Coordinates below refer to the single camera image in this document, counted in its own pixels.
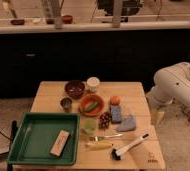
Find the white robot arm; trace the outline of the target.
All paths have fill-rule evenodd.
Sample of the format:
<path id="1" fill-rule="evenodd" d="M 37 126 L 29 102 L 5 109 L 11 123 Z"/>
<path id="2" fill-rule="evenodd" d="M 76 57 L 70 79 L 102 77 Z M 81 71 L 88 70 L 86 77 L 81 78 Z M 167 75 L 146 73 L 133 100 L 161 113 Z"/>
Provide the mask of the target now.
<path id="1" fill-rule="evenodd" d="M 151 123 L 157 125 L 164 116 L 162 108 L 174 99 L 190 109 L 190 63 L 180 62 L 154 74 L 154 86 L 146 94 Z"/>

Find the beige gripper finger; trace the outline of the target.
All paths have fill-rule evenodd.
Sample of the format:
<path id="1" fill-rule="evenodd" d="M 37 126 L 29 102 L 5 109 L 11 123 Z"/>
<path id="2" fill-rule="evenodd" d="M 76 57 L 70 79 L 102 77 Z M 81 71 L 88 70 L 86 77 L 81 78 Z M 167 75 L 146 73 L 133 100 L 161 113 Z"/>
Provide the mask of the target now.
<path id="1" fill-rule="evenodd" d="M 154 110 L 152 112 L 152 123 L 154 125 L 158 125 L 161 120 L 163 119 L 164 117 L 164 111 L 163 110 Z"/>

